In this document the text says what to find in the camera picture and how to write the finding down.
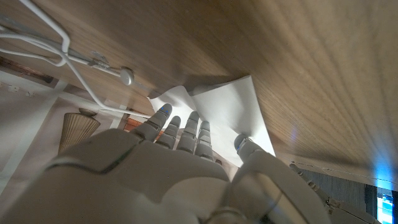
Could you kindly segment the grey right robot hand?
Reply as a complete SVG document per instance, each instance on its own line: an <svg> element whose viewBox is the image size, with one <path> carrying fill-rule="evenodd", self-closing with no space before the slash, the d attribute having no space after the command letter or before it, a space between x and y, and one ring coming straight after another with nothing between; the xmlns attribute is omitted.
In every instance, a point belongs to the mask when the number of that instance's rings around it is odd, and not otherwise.
<svg viewBox="0 0 398 224"><path fill-rule="evenodd" d="M185 129L163 105L130 132L109 129L61 152L2 223L329 223L322 201L283 162L241 134L233 178L215 162L210 125Z"/></svg>

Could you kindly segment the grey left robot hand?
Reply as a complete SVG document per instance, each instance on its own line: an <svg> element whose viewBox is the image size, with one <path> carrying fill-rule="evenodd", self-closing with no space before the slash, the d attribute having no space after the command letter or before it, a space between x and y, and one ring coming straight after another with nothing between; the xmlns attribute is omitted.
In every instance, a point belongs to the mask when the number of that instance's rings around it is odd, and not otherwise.
<svg viewBox="0 0 398 224"><path fill-rule="evenodd" d="M329 196L295 164L290 164L289 167L301 176L307 185L321 198L332 224L381 224L372 215Z"/></svg>

